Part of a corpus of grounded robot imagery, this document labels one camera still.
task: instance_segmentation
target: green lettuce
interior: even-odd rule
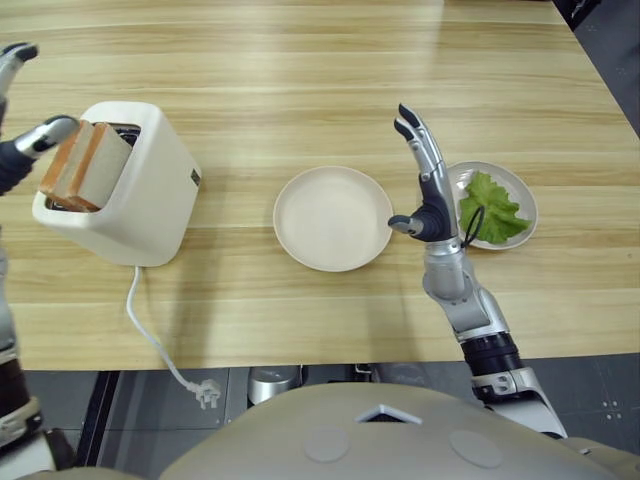
[[[469,196],[460,200],[460,228],[466,231],[471,217],[483,205],[484,222],[478,240],[499,245],[531,225],[530,220],[516,217],[520,205],[509,201],[505,188],[492,181],[488,173],[476,172],[466,190]]]

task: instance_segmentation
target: gray floor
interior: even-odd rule
[[[636,132],[639,23],[640,1],[603,0],[575,30]],[[640,454],[639,354],[532,360],[529,365],[570,435]],[[463,363],[424,364],[424,372],[431,388],[475,401]],[[344,373],[344,366],[315,368],[312,380],[339,380]],[[186,375],[193,380],[213,376],[224,386],[216,410],[200,410],[168,372],[128,372],[121,377],[103,442],[103,465],[157,478],[168,464],[246,408],[246,369],[194,370]],[[92,372],[27,375],[32,392],[41,399],[45,425],[64,429],[74,444],[95,378]]]
[[[574,33],[640,135],[640,1],[602,0]]]

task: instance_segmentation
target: wooden table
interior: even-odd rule
[[[523,356],[640,349],[638,138],[551,2],[21,0],[0,3],[0,32],[41,46],[11,90],[7,138],[145,101],[202,166],[181,251],[145,271],[136,304],[179,366],[462,358],[422,291],[418,242],[394,235],[372,264],[331,274],[292,260],[271,226],[284,183],[327,164],[411,212],[399,101],[447,162],[504,165],[537,198],[526,245],[471,253]],[[0,201],[24,367],[163,368],[124,313],[132,269],[32,219],[49,159]]]

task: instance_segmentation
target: white cable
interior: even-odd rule
[[[164,349],[162,344],[156,340],[153,335],[151,335],[147,330],[142,326],[140,320],[136,316],[136,313],[133,310],[133,300],[136,296],[136,291],[138,290],[138,283],[140,283],[140,272],[142,268],[139,266],[134,267],[133,274],[133,282],[131,283],[131,288],[129,289],[129,294],[127,295],[127,313],[129,314],[129,318],[135,325],[144,337],[151,342],[151,345],[158,351],[164,362],[169,367],[171,374],[175,377],[180,384],[186,388],[188,391],[196,394],[196,399],[200,402],[200,407],[202,409],[206,408],[207,403],[211,403],[211,408],[217,407],[217,400],[220,397],[220,386],[214,382],[213,380],[204,380],[200,385],[197,383],[187,381],[180,371],[176,368],[176,365],[171,360],[171,357]]]

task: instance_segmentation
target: white plate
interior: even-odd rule
[[[451,182],[451,190],[453,191],[453,200],[456,204],[456,217],[460,222],[460,200],[468,196],[467,185],[471,182],[471,178],[475,172],[488,173],[491,178],[501,187],[504,187],[509,194],[509,200],[520,204],[520,210],[516,213],[517,217],[531,220],[531,225],[524,232],[520,232],[509,238],[505,243],[494,245],[493,243],[483,240],[474,240],[471,245],[486,250],[507,250],[515,248],[526,242],[533,235],[538,225],[538,206],[533,198],[533,193],[529,187],[515,173],[510,172],[504,167],[485,162],[462,162],[449,167],[449,181]],[[460,227],[460,231],[464,236],[464,228]]]
[[[318,167],[285,185],[273,209],[273,227],[298,262],[344,272],[384,250],[392,215],[389,197],[371,177],[347,167]]]

